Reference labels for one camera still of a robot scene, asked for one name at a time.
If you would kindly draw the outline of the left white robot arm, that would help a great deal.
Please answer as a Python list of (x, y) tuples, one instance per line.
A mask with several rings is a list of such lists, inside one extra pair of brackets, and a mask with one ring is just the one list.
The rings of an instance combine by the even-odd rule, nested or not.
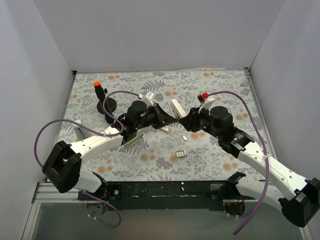
[(122, 118), (103, 132), (73, 143), (56, 143), (42, 172), (60, 193), (71, 189), (84, 190), (95, 200), (101, 200), (107, 193), (105, 181), (97, 173), (83, 170), (83, 164), (110, 149), (132, 142), (143, 128), (153, 127), (157, 130), (175, 122), (177, 119), (157, 103), (148, 106), (136, 100)]

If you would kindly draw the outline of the green stapler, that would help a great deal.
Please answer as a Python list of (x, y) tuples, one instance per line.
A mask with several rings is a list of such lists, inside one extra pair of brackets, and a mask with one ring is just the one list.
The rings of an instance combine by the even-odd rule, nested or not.
[(140, 140), (142, 140), (143, 136), (144, 136), (144, 133), (138, 131), (138, 132), (136, 133), (136, 135), (135, 135), (132, 139), (130, 139), (128, 142), (126, 142), (124, 145), (125, 145), (125, 146), (131, 146), (131, 145), (139, 142)]

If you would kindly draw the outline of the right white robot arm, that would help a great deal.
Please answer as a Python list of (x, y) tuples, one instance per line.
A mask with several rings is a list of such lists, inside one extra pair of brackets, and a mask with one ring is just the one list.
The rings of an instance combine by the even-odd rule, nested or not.
[(189, 132), (200, 130), (217, 138), (228, 154), (250, 165), (265, 176), (281, 193), (278, 199), (282, 214), (297, 227), (305, 227), (320, 209), (320, 181), (307, 179), (271, 156), (246, 132), (234, 126), (233, 116), (223, 106), (212, 109), (193, 107), (186, 113), (175, 108), (178, 122)]

